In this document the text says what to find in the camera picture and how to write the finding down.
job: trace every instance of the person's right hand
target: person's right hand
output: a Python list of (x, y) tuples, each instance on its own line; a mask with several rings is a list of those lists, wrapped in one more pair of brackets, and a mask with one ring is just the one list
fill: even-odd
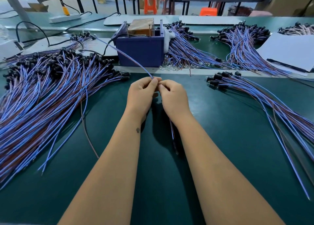
[(162, 106), (176, 126), (186, 116), (192, 116), (186, 91), (181, 84), (173, 80), (163, 80), (158, 83), (158, 89), (162, 99)]

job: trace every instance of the person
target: person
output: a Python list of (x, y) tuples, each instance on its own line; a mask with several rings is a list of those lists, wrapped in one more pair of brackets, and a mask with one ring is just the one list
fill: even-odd
[(180, 133), (206, 224), (284, 224), (195, 120), (183, 86), (159, 77), (131, 84), (111, 140), (58, 224), (130, 224), (140, 128), (156, 91)]

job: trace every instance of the finger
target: finger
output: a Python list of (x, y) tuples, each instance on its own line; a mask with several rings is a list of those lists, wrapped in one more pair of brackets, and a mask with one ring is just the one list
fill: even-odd
[(151, 80), (151, 82), (149, 83), (146, 89), (154, 93), (157, 87), (157, 84), (158, 84), (158, 79), (154, 78)]
[(158, 89), (161, 97), (164, 93), (169, 92), (169, 90), (163, 85), (158, 85)]
[(173, 80), (163, 80), (163, 81), (160, 81), (158, 84), (163, 85), (171, 90), (171, 88), (174, 87), (178, 83)]
[[(158, 81), (162, 81), (161, 77), (154, 77), (156, 78)], [(135, 83), (138, 84), (141, 88), (146, 88), (148, 86), (148, 84), (152, 81), (151, 77), (144, 77), (142, 79), (137, 80)]]

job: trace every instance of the person's left hand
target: person's left hand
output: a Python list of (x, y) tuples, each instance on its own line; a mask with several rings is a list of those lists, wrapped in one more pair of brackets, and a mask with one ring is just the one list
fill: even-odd
[(160, 77), (145, 77), (131, 84), (128, 92), (128, 100), (125, 111), (139, 118), (141, 123), (146, 119), (153, 98), (158, 96), (157, 85), (162, 81)]

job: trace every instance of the floor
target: floor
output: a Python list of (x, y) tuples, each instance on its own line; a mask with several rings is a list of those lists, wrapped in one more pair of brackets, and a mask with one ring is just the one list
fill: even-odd
[[(28, 3), (37, 3), (37, 0), (19, 0), (21, 5), (23, 7), (29, 7)], [(91, 11), (95, 12), (93, 2), (92, 0), (81, 0), (84, 11)], [(43, 2), (44, 5), (48, 5), (48, 12), (54, 13), (54, 14), (59, 14), (63, 13), (62, 6), (60, 4), (59, 0), (48, 0)], [(64, 0), (64, 3), (67, 5), (70, 5), (71, 7), (75, 9), (79, 9), (77, 1), (76, 0)], [(119, 3), (119, 10), (121, 13), (124, 14), (124, 6), (123, 6), (123, 0), (118, 0)], [(237, 5), (237, 3), (226, 3), (225, 5), (225, 11), (223, 13), (224, 16), (228, 14), (228, 8), (231, 5)], [(99, 4), (96, 3), (98, 13), (103, 13), (103, 14), (111, 14), (113, 12), (116, 12), (116, 4), (115, 0), (106, 0), (105, 4)], [(256, 3), (242, 3), (241, 6), (247, 6), (251, 8), (255, 8)], [(189, 7), (189, 12), (188, 15), (198, 15), (200, 13), (200, 10), (202, 7), (208, 7), (208, 2), (198, 2), (198, 1), (191, 1), (190, 2), (190, 7)], [(127, 8), (127, 14), (133, 14), (133, 5), (132, 1), (126, 1), (126, 8)], [(161, 14), (163, 8), (163, 2), (160, 3), (159, 9), (157, 11), (157, 14)], [(175, 4), (175, 11), (177, 15), (182, 14), (182, 8), (183, 8), (183, 3), (176, 3)], [(9, 5), (7, 0), (0, 0), (0, 13), (5, 12), (8, 10), (11, 10), (12, 7)], [(74, 9), (68, 8), (70, 13), (77, 13)]]

